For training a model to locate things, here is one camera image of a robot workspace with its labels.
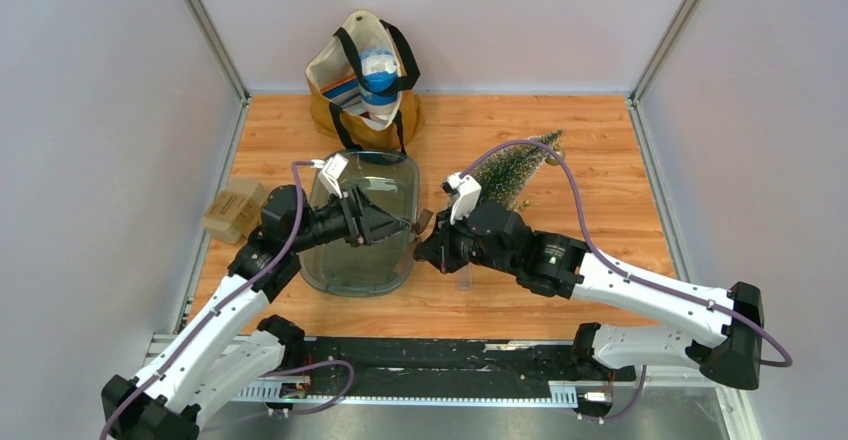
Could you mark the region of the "small frosted christmas tree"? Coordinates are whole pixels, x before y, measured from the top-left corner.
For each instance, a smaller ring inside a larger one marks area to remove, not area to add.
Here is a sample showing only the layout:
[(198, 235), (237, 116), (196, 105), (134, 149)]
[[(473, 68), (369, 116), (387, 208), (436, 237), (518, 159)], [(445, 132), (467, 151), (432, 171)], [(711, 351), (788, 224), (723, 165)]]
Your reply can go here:
[(478, 204), (494, 201), (515, 209), (530, 179), (548, 160), (557, 164), (546, 150), (525, 144), (490, 155), (470, 173), (481, 186)]

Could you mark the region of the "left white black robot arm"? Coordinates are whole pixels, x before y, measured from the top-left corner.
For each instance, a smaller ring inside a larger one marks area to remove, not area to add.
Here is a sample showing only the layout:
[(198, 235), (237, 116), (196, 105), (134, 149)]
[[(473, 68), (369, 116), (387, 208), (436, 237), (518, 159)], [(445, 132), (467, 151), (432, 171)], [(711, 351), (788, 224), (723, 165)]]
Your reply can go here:
[(411, 228), (410, 220), (379, 207), (358, 186), (318, 208), (308, 205), (298, 185), (274, 189), (201, 312), (154, 360), (103, 387), (101, 438), (196, 439), (219, 409), (260, 376), (299, 371), (306, 359), (304, 333), (280, 316), (263, 320), (244, 346), (225, 350), (299, 273), (301, 252), (337, 240), (370, 246)]

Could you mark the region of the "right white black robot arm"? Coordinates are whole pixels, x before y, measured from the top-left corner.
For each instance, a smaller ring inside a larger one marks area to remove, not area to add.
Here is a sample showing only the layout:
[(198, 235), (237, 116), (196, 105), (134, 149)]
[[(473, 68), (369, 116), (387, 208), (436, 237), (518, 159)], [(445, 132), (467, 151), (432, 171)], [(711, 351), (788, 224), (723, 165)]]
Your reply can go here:
[(655, 321), (623, 328), (589, 322), (579, 327), (570, 352), (583, 378), (607, 368), (678, 366), (740, 390), (760, 386), (764, 324), (761, 290), (738, 282), (729, 289), (687, 284), (593, 251), (586, 242), (534, 230), (496, 202), (453, 221), (440, 212), (430, 236), (413, 253), (443, 274), (469, 264), (515, 278), (545, 297), (590, 301)]

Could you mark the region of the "brown ribbon bow ornament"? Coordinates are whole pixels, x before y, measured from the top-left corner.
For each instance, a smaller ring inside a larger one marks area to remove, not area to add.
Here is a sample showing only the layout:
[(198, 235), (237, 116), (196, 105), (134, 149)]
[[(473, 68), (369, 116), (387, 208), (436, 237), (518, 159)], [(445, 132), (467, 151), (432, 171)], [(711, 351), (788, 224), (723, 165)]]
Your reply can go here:
[(433, 215), (434, 213), (431, 210), (422, 209), (417, 219), (411, 224), (410, 232), (412, 234), (412, 239), (408, 242), (407, 246), (404, 248), (401, 256), (399, 257), (398, 262), (395, 264), (393, 268), (394, 273), (401, 275), (412, 266), (412, 264), (414, 263), (415, 249), (421, 242), (421, 236), (425, 232), (427, 226), (433, 218)]

